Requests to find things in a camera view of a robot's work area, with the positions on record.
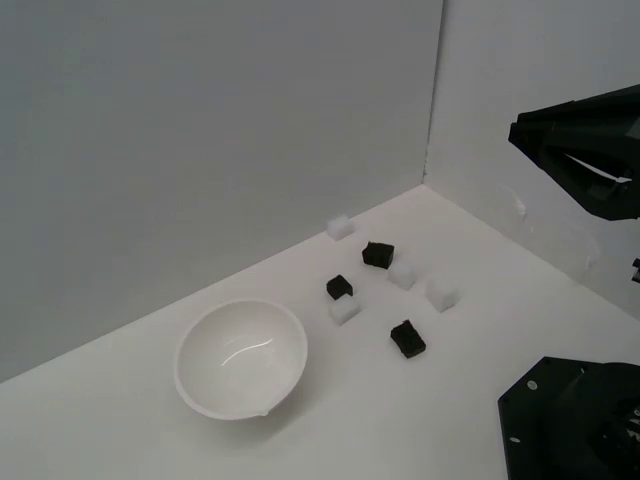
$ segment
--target black robotic part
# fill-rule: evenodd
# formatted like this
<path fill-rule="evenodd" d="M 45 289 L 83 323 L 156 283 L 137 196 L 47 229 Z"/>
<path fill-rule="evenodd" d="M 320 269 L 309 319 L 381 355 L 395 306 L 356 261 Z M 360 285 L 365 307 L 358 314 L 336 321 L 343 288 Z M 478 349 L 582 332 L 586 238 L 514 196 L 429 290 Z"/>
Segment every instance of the black robotic part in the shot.
<path fill-rule="evenodd" d="M 640 478 L 640 367 L 545 357 L 498 408 L 511 480 Z"/>
<path fill-rule="evenodd" d="M 369 242 L 367 248 L 362 251 L 362 260 L 367 265 L 388 269 L 393 262 L 394 250 L 393 245 Z"/>
<path fill-rule="evenodd" d="M 412 358 L 424 352 L 427 345 L 409 320 L 405 320 L 391 330 L 391 338 L 406 358 Z"/>
<path fill-rule="evenodd" d="M 640 85 L 521 113 L 509 142 L 592 215 L 640 217 Z"/>
<path fill-rule="evenodd" d="M 334 300 L 345 294 L 353 297 L 353 287 L 342 275 L 338 275 L 327 282 L 327 292 Z"/>

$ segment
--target bowl rim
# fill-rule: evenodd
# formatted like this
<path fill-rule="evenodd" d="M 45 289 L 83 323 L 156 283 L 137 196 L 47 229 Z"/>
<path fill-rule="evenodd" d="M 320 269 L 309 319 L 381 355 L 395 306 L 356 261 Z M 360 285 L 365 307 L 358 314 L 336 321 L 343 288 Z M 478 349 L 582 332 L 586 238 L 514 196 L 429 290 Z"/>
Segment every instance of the bowl rim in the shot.
<path fill-rule="evenodd" d="M 298 367 L 298 371 L 296 372 L 294 378 L 291 379 L 289 384 L 287 384 L 287 386 L 282 389 L 280 394 L 277 395 L 276 398 L 272 402 L 270 402 L 270 405 L 266 406 L 263 411 L 247 412 L 246 414 L 227 415 L 227 414 L 217 413 L 212 410 L 209 410 L 208 408 L 203 407 L 202 405 L 197 403 L 193 398 L 191 398 L 191 395 L 189 395 L 189 393 L 186 391 L 186 389 L 182 385 L 182 380 L 180 379 L 180 374 L 179 374 L 180 354 L 182 353 L 182 349 L 184 347 L 184 344 L 187 338 L 189 337 L 191 332 L 196 328 L 196 326 L 200 324 L 200 322 L 202 322 L 205 318 L 207 318 L 212 313 L 215 313 L 217 310 L 221 310 L 225 307 L 228 307 L 229 305 L 234 305 L 239 303 L 266 304 L 271 307 L 275 307 L 276 309 L 284 313 L 285 316 L 292 321 L 295 329 L 298 331 L 298 333 L 300 334 L 299 336 L 302 339 L 302 362 L 300 363 L 300 366 Z M 304 327 L 302 326 L 302 323 L 300 322 L 300 319 L 284 305 L 281 305 L 271 300 L 262 299 L 262 298 L 238 298 L 235 300 L 229 300 L 208 309 L 205 313 L 198 316 L 197 319 L 191 323 L 189 328 L 187 328 L 186 332 L 182 335 L 180 341 L 178 342 L 178 347 L 176 348 L 176 351 L 173 357 L 173 381 L 174 381 L 176 390 L 178 391 L 178 394 L 180 395 L 182 400 L 184 400 L 184 402 L 187 405 L 189 405 L 193 410 L 204 415 L 205 417 L 214 418 L 216 420 L 243 420 L 246 418 L 266 416 L 274 407 L 276 407 L 280 402 L 282 402 L 282 400 L 284 400 L 287 397 L 287 395 L 289 395 L 291 391 L 294 389 L 294 387 L 297 385 L 298 381 L 300 380 L 300 377 L 302 376 L 302 373 L 304 372 L 305 366 L 307 364 L 308 350 L 309 350 L 309 345 L 307 340 L 307 334 L 304 330 Z"/>

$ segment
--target block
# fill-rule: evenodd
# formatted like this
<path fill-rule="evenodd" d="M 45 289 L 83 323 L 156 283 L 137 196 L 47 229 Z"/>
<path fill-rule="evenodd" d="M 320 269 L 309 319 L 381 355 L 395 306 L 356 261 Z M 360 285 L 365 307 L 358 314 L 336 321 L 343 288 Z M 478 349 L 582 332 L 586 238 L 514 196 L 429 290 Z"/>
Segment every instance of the block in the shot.
<path fill-rule="evenodd" d="M 389 267 L 387 278 L 404 290 L 411 290 L 416 281 L 416 272 L 409 262 L 396 260 Z"/>
<path fill-rule="evenodd" d="M 362 260 L 367 265 L 388 269 L 393 262 L 394 250 L 393 245 L 369 242 L 367 248 L 362 251 Z"/>
<path fill-rule="evenodd" d="M 427 349 L 424 340 L 409 320 L 405 320 L 391 330 L 391 339 L 396 342 L 406 358 L 415 357 Z"/>
<path fill-rule="evenodd" d="M 327 282 L 327 292 L 334 300 L 345 294 L 353 297 L 353 287 L 342 275 L 338 275 Z"/>
<path fill-rule="evenodd" d="M 327 222 L 327 234 L 336 242 L 351 235 L 354 231 L 353 222 L 346 215 L 340 215 Z"/>
<path fill-rule="evenodd" d="M 427 299 L 438 312 L 442 313 L 458 303 L 458 292 L 454 287 L 442 280 L 429 278 L 425 291 Z"/>
<path fill-rule="evenodd" d="M 360 304 L 355 298 L 343 295 L 331 304 L 329 315 L 337 325 L 344 325 L 360 313 L 360 310 Z"/>

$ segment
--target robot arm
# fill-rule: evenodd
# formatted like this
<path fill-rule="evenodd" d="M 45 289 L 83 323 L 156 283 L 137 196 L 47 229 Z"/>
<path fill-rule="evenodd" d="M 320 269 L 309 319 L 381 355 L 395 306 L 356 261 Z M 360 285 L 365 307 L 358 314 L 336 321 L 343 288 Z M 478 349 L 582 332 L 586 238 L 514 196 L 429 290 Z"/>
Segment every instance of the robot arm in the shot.
<path fill-rule="evenodd" d="M 589 213 L 640 217 L 640 85 L 522 113 L 509 141 Z"/>

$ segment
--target white table surface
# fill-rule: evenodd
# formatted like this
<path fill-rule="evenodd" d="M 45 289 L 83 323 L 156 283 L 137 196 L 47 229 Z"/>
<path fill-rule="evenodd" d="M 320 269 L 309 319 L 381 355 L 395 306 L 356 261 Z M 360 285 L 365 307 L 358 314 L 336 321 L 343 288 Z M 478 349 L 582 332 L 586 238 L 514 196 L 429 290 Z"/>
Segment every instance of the white table surface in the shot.
<path fill-rule="evenodd" d="M 1 384 L 0 477 L 504 479 L 496 402 L 541 357 L 640 363 L 640 322 L 424 186 L 355 222 Z M 418 266 L 410 292 L 362 263 L 367 240 Z M 425 272 L 461 302 L 438 314 Z M 343 327 L 324 287 L 338 273 L 364 306 Z M 171 364 L 192 320 L 234 297 L 290 307 L 309 361 L 269 416 L 225 423 L 183 404 Z M 428 344 L 412 360 L 389 339 L 407 318 Z"/>

